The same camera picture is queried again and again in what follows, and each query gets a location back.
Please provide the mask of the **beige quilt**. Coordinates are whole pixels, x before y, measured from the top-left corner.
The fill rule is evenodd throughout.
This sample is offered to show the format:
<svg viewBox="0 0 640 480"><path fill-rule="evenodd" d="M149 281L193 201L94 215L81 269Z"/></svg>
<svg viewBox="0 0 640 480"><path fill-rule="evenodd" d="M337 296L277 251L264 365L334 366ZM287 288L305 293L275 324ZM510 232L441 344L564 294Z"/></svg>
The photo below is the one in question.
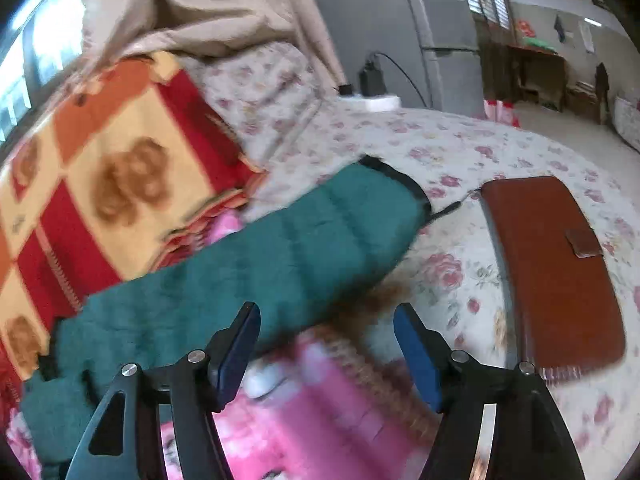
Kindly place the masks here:
<svg viewBox="0 0 640 480"><path fill-rule="evenodd" d="M224 58L270 41L303 52L331 90L347 77L316 0L82 0L82 76L155 51Z"/></svg>

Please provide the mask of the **pink penguin fleece blanket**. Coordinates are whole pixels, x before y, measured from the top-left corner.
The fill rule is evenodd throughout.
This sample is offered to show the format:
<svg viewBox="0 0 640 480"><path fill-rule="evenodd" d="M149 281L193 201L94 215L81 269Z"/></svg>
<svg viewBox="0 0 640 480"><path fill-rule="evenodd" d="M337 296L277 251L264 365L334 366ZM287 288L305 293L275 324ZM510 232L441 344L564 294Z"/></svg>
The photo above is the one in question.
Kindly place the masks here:
<svg viewBox="0 0 640 480"><path fill-rule="evenodd" d="M376 367L352 342L369 325L393 348L390 310L410 298L402 276L337 308L285 278L268 278L252 298L262 327L281 333L213 417L235 478L418 478L436 422L414 402L404 361Z"/></svg>

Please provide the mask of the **wooden desk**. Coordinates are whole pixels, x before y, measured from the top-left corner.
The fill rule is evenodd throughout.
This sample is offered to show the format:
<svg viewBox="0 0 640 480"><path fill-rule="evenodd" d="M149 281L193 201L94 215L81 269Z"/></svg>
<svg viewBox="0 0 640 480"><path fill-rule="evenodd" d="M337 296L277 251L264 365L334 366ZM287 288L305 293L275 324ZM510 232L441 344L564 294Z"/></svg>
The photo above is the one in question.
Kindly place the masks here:
<svg viewBox="0 0 640 480"><path fill-rule="evenodd" d="M566 61L550 51L508 45L514 99L534 100L562 112L568 81Z"/></svg>

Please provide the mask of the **red orange rose blanket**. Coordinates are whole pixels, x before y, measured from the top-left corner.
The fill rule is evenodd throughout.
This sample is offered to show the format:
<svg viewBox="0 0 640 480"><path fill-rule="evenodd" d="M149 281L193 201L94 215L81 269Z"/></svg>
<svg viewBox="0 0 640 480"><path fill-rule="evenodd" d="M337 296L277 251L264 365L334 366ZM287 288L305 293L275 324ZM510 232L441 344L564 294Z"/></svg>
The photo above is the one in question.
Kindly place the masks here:
<svg viewBox="0 0 640 480"><path fill-rule="evenodd" d="M1 409L87 298L206 243L264 177L170 53L72 93L1 170Z"/></svg>

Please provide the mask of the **grey refrigerator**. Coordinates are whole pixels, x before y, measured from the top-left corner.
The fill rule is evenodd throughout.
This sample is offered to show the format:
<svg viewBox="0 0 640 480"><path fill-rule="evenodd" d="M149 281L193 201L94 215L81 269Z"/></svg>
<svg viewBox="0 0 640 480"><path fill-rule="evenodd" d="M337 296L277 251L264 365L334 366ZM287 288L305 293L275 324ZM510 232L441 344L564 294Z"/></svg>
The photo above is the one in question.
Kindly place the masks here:
<svg viewBox="0 0 640 480"><path fill-rule="evenodd" d="M352 84L369 60L405 107L481 118L484 88L466 0L316 0Z"/></svg>

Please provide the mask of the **floral white bed sheet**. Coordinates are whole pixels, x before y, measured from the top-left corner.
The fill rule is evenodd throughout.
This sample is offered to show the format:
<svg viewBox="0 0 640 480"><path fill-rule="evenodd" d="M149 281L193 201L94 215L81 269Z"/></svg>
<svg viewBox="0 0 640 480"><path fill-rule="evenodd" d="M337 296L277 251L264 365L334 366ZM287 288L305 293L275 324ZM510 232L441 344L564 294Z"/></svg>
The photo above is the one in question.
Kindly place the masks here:
<svg viewBox="0 0 640 480"><path fill-rule="evenodd" d="M210 73L212 86L198 91L264 177L243 206L218 214L205 245L194 254L290 206L359 159L377 158L420 185L432 211L401 262L374 287L392 274L402 276L410 287L403 302L413 305L423 324L441 333L450 347L487 365L510 367L523 360L509 282L480 188L493 180L561 180L602 247L626 351L620 362L572 382L544 381L585 476L618 476L639 442L639 216L610 176L559 143L495 122L431 110L355 110L325 96L306 58L289 44L249 50ZM393 332L396 307L388 329L393 348L385 348L369 325L352 333L358 352L379 368L403 361ZM32 375L43 369L55 323L62 319L54 322L48 352ZM21 413L28 379L17 406L9 413L1 410L1 425L17 430L27 445L29 466L43 478Z"/></svg>

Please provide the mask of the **dark green puffer jacket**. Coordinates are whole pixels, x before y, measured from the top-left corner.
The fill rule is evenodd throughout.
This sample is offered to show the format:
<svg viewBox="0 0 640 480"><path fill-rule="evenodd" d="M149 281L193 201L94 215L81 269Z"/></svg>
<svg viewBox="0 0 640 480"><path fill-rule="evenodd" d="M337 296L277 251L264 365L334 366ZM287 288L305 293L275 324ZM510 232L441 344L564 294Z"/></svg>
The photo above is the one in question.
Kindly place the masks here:
<svg viewBox="0 0 640 480"><path fill-rule="evenodd" d="M266 351L325 321L401 262L432 206L411 178L366 156L290 206L181 262L88 298L55 323L21 413L41 474L59 479L120 366L177 361L258 305Z"/></svg>

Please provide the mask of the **window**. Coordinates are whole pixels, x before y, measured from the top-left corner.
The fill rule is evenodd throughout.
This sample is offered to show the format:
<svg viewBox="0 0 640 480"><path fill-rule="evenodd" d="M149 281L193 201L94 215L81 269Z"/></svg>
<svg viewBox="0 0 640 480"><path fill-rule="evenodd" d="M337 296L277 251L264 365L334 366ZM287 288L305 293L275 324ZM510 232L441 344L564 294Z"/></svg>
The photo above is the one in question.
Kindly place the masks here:
<svg viewBox="0 0 640 480"><path fill-rule="evenodd" d="M1 141L24 128L79 60L82 0L26 0L1 37Z"/></svg>

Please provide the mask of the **brown leather wallet case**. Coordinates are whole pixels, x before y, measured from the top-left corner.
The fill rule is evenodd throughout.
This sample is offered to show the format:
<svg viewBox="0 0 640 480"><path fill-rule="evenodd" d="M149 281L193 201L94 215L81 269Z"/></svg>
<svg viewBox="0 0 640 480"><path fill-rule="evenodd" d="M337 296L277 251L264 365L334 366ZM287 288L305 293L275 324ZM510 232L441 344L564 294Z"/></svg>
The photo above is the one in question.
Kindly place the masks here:
<svg viewBox="0 0 640 480"><path fill-rule="evenodd" d="M593 229L555 177L493 180L480 197L510 287L518 356L548 382L620 362L620 306Z"/></svg>

